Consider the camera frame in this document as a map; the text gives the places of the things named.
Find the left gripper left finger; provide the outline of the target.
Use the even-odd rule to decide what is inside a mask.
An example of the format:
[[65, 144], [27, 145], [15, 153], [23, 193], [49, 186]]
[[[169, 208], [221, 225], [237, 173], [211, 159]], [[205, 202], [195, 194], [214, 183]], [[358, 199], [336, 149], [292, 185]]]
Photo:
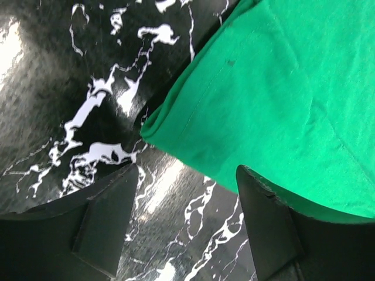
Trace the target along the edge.
[[110, 280], [118, 271], [139, 171], [125, 166], [75, 193], [1, 215], [2, 280]]

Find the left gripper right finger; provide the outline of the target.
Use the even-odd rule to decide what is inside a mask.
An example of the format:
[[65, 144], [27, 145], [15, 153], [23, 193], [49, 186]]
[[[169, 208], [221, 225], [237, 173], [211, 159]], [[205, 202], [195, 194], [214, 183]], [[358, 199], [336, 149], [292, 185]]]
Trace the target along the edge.
[[333, 210], [236, 170], [258, 280], [373, 280], [374, 220]]

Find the green t shirt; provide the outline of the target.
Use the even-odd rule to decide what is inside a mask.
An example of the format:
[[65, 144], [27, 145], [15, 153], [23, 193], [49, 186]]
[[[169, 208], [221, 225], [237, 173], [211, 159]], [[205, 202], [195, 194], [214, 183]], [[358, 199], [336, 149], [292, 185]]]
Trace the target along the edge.
[[374, 218], [374, 2], [240, 1], [141, 136], [231, 191], [244, 165]]

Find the black marble pattern mat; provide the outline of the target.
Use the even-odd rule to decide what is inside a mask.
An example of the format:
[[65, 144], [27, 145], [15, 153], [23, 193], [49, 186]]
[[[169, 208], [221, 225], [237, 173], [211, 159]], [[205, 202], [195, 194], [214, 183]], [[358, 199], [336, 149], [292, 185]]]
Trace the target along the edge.
[[139, 135], [236, 1], [2, 1], [1, 217], [108, 185], [108, 270], [42, 264], [24, 230], [2, 280], [256, 280], [238, 195]]

